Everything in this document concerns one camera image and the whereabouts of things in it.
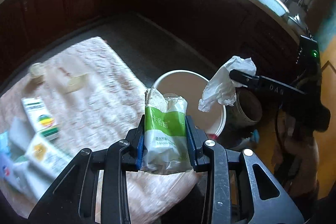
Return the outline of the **green white plastic food bag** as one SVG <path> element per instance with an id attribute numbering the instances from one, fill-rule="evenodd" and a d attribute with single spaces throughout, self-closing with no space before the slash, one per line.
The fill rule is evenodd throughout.
<path id="1" fill-rule="evenodd" d="M 142 170 L 168 175 L 188 172 L 186 139 L 187 100 L 176 94 L 161 94 L 156 88 L 145 93 L 144 152 Z"/>

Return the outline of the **white tissue paper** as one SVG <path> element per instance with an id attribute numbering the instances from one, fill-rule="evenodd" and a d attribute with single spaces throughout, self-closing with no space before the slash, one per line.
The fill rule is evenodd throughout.
<path id="1" fill-rule="evenodd" d="M 236 88 L 243 87 L 243 84 L 230 79 L 229 73 L 234 69 L 252 76 L 256 74 L 256 65 L 251 58 L 232 56 L 207 83 L 199 100 L 198 110 L 209 112 L 215 102 L 223 106 L 234 105 L 237 98 Z"/>

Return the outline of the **white green medicine box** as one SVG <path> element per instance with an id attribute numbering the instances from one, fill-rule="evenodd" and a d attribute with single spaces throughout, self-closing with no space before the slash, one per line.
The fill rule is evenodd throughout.
<path id="1" fill-rule="evenodd" d="M 21 102 L 34 131 L 49 141 L 57 139 L 59 136 L 59 124 L 49 112 L 42 98 L 22 98 Z"/>

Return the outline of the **dark wooden kitchen cabinets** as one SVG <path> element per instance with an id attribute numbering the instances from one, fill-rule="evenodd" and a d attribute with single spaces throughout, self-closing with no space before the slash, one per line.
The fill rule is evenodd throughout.
<path id="1" fill-rule="evenodd" d="M 258 0 L 1 0 L 1 80 L 55 40 L 100 19 L 139 14 L 215 65 L 250 57 L 261 75 L 289 82 L 298 37 Z"/>

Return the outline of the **white round trash bucket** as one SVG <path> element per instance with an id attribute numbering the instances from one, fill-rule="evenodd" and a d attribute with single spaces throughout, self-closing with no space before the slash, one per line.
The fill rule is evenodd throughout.
<path id="1" fill-rule="evenodd" d="M 203 129 L 207 135 L 216 139 L 224 130 L 226 108 L 215 103 L 209 112 L 198 110 L 198 103 L 208 79 L 191 71 L 175 70 L 161 75 L 153 84 L 161 94 L 173 93 L 183 97 L 187 105 L 187 115 L 194 124 Z"/>

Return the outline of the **white yellow carton box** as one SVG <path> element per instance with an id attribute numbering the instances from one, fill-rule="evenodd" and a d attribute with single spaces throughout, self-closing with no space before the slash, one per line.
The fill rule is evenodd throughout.
<path id="1" fill-rule="evenodd" d="M 38 170 L 53 179 L 57 178 L 72 160 L 72 157 L 54 147 L 40 134 L 35 134 L 30 141 L 25 157 Z"/>

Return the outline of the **white plastic basket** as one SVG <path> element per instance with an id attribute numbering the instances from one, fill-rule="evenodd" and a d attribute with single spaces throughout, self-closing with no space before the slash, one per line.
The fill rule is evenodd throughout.
<path id="1" fill-rule="evenodd" d="M 289 14 L 288 8 L 280 0 L 258 0 L 263 5 L 271 9 L 275 14 L 282 17 Z"/>

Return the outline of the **crumpled beige paper ball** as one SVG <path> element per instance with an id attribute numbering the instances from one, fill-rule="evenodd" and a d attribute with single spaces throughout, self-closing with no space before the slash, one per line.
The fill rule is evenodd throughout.
<path id="1" fill-rule="evenodd" d="M 43 63 L 34 63 L 29 67 L 30 79 L 33 83 L 41 84 L 45 81 L 46 69 Z"/>

